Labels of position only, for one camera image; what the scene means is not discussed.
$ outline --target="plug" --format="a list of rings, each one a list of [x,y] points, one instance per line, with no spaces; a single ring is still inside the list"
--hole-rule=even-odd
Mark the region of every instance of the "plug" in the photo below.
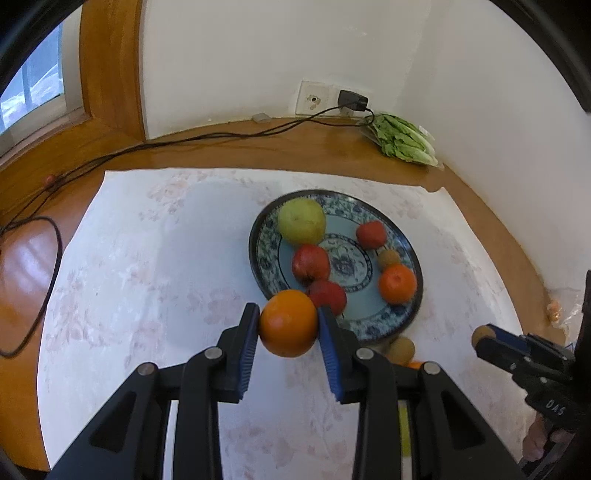
[[[341,90],[337,105],[341,108],[347,107],[356,112],[365,112],[368,107],[368,98],[349,90]]]

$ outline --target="blue and white plate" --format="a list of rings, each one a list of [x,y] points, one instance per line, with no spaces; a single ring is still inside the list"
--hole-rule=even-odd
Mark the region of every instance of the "blue and white plate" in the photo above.
[[[423,298],[423,275],[417,255],[407,238],[383,213],[367,203],[330,190],[300,190],[279,197],[267,205],[252,226],[248,252],[252,272],[265,297],[281,290],[305,288],[291,272],[295,249],[277,230],[281,206],[297,197],[316,200],[326,214],[326,233],[320,246],[330,257],[330,280],[347,292],[347,308],[337,318],[341,327],[352,330],[362,343],[374,343],[395,336],[413,320]],[[375,250],[365,251],[355,231],[362,223],[379,220],[388,233],[386,247],[395,249],[401,262],[417,277],[414,298],[403,305],[388,305],[380,296],[380,272]]]

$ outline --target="metal screw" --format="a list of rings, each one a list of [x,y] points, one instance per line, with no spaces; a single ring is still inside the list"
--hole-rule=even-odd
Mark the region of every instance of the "metal screw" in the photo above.
[[[358,348],[356,354],[357,358],[359,358],[360,360],[370,360],[374,357],[374,351],[371,348]]]
[[[223,351],[218,346],[211,346],[205,350],[205,358],[208,360],[215,360],[216,358],[220,358],[222,355]]]
[[[425,373],[428,373],[429,375],[437,375],[439,372],[441,372],[441,367],[435,362],[423,363],[423,369],[425,370]]]
[[[146,362],[144,364],[141,364],[138,367],[138,373],[142,377],[146,377],[147,375],[152,375],[154,373],[154,370],[156,370],[156,366],[151,362]]]

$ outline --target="hand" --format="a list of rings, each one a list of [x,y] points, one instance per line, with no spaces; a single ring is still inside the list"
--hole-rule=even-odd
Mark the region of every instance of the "hand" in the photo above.
[[[557,430],[551,435],[550,440],[555,443],[568,443],[572,438],[572,433],[565,430]],[[528,462],[540,460],[544,455],[544,445],[547,439],[548,432],[544,428],[544,417],[540,413],[537,413],[534,422],[523,439],[523,458]],[[548,459],[550,462],[555,462],[556,460],[558,460],[558,455],[556,458]]]

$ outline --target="power outlet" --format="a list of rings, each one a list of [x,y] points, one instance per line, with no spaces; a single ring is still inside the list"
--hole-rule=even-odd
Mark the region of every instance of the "power outlet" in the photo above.
[[[315,113],[337,106],[341,90],[350,90],[368,98],[368,107],[371,107],[372,93],[340,85],[328,85],[320,82],[302,81],[300,93],[295,104],[296,115],[314,115]],[[324,116],[365,116],[367,113],[353,112],[351,110],[332,110]]]

